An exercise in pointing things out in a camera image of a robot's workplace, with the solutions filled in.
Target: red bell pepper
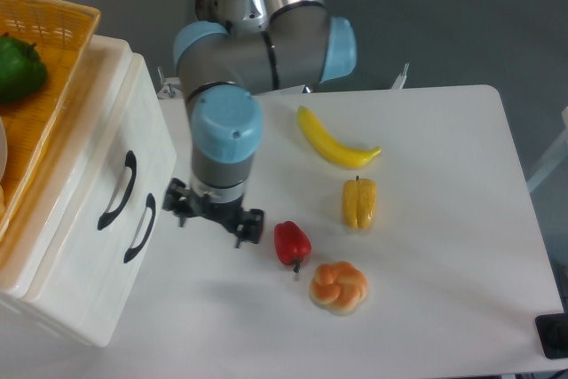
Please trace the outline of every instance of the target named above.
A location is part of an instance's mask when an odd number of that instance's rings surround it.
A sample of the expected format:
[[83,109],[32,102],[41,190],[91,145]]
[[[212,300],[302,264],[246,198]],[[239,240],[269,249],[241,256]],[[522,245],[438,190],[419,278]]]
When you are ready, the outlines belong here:
[[284,265],[293,265],[294,272],[300,271],[300,264],[312,252],[307,235],[292,221],[274,227],[276,256]]

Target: green fruit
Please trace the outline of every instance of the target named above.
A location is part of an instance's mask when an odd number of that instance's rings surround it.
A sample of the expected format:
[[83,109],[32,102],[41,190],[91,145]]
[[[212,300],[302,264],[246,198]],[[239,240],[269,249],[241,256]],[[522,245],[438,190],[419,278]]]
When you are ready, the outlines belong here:
[[7,33],[0,36],[0,103],[24,99],[45,84],[47,68],[35,47]]

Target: drawer handle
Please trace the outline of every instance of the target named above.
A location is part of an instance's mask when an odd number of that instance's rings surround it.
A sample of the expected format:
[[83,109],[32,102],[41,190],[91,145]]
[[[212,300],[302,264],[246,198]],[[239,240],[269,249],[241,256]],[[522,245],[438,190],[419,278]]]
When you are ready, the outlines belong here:
[[[150,193],[146,197],[146,208],[150,209],[152,211],[152,217],[150,218],[150,224],[148,224],[148,227],[146,228],[146,233],[144,234],[144,239],[142,239],[140,244],[138,244],[136,248],[129,248],[126,251],[126,253],[124,254],[124,263],[125,264],[130,262],[132,259],[134,259],[138,255],[138,253],[140,253],[140,250],[142,250],[142,248],[146,245],[146,242],[150,238],[150,233],[152,232],[152,228],[154,227],[154,220],[156,219],[156,200],[155,200],[154,196],[152,195],[152,193]],[[136,235],[134,236],[134,240],[136,240],[136,237],[138,236],[138,231],[139,230],[136,231]]]
[[132,170],[130,181],[126,186],[126,191],[124,191],[124,196],[122,197],[121,204],[119,204],[118,207],[112,212],[105,212],[100,216],[99,223],[97,224],[97,229],[99,231],[104,228],[107,228],[109,225],[113,223],[115,219],[118,218],[118,216],[121,214],[122,210],[124,209],[124,206],[126,206],[126,202],[130,198],[130,195],[132,194],[132,189],[134,188],[134,181],[136,181],[136,155],[134,155],[132,151],[129,151],[126,154],[126,159],[124,160],[124,166]]

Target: gray floor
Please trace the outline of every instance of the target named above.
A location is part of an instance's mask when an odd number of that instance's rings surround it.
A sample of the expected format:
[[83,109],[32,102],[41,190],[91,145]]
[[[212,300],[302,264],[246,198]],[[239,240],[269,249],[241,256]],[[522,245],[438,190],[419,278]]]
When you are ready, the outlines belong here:
[[[193,0],[69,0],[102,11],[98,33],[130,42],[172,75],[171,45]],[[322,91],[385,89],[406,62],[407,87],[497,88],[525,173],[564,128],[568,0],[326,0],[359,41],[355,73]],[[154,81],[158,84],[157,75]],[[568,162],[533,194],[553,266],[568,265]]]

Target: wicker basket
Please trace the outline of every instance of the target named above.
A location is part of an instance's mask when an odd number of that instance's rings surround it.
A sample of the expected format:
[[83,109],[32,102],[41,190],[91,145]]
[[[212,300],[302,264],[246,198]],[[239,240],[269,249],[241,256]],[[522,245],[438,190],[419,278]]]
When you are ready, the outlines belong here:
[[0,218],[0,241],[48,146],[68,84],[99,19],[96,9],[60,0],[0,0],[0,35],[7,32],[37,43],[35,50],[48,73],[39,92],[0,105],[8,141],[8,162],[0,183],[6,207]]

